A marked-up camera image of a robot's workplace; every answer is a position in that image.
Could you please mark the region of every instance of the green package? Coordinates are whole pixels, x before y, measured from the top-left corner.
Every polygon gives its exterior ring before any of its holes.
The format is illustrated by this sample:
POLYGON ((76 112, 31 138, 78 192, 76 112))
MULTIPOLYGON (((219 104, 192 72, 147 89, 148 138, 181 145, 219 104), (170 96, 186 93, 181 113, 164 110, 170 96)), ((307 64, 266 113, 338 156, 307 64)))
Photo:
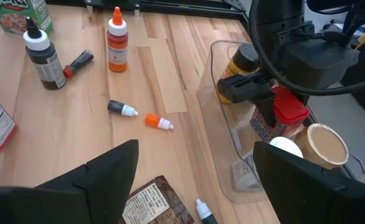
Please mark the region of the green package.
POLYGON ((30 16, 39 29, 49 32, 52 21, 44 0, 0 0, 0 25, 6 32, 22 35, 25 17, 30 16))

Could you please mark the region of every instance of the black bottle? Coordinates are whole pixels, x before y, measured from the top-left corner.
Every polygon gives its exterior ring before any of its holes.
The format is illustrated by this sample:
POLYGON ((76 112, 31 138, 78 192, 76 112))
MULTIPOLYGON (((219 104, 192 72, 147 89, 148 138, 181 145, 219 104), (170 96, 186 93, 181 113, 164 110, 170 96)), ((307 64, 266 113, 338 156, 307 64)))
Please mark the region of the black bottle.
POLYGON ((62 88, 66 79, 54 45, 30 17, 26 17, 26 24, 27 31, 23 34, 26 52, 36 66, 41 82, 49 90, 62 88))

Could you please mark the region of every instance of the orange liquid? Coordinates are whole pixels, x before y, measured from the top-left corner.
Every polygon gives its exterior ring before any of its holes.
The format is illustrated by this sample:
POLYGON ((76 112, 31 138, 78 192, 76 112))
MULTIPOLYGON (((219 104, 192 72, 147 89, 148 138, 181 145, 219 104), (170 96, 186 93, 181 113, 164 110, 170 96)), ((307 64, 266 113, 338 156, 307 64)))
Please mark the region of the orange liquid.
POLYGON ((145 124, 157 128, 160 122, 158 115, 148 113, 145 117, 145 124))
MULTIPOLYGON (((114 49, 124 49, 125 47, 127 47, 127 42, 124 44, 116 44, 108 39, 108 45, 110 47, 113 47, 114 49)), ((124 64, 115 64, 108 61, 108 66, 109 69, 114 72, 124 72, 125 70, 127 70, 127 62, 124 64)))

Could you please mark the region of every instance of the wooden tabletop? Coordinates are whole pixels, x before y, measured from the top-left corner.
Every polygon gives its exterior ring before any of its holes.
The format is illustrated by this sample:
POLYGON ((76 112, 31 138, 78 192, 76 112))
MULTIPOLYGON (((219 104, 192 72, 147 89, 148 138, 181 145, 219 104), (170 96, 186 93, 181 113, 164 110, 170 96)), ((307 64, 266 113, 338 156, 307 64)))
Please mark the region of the wooden tabletop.
POLYGON ((164 175, 196 223, 195 201, 207 202, 219 223, 278 223, 270 202, 238 205, 219 187, 197 99, 210 44, 248 41, 238 21, 124 13, 129 32, 129 69, 107 69, 105 32, 111 12, 49 6, 50 39, 62 65, 83 50, 93 62, 57 91, 46 90, 26 55, 21 36, 0 28, 0 104, 19 126, 0 152, 0 185, 34 187, 129 140, 140 142, 132 190, 164 175), (110 99, 139 115, 107 111, 110 99), (144 124, 146 113, 169 119, 172 131, 144 124))

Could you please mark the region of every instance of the orange cap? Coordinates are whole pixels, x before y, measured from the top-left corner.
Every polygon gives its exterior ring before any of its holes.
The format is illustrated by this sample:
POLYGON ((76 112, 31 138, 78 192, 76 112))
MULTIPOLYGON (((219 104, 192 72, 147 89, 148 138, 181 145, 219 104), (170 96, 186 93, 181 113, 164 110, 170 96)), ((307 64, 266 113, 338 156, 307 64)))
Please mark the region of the orange cap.
POLYGON ((118 26, 123 24, 123 19, 121 18, 121 12, 119 7, 115 7, 115 10, 113 11, 112 23, 118 26))
POLYGON ((160 117, 153 113, 148 113, 145 117, 145 124, 157 128, 159 125, 160 117))

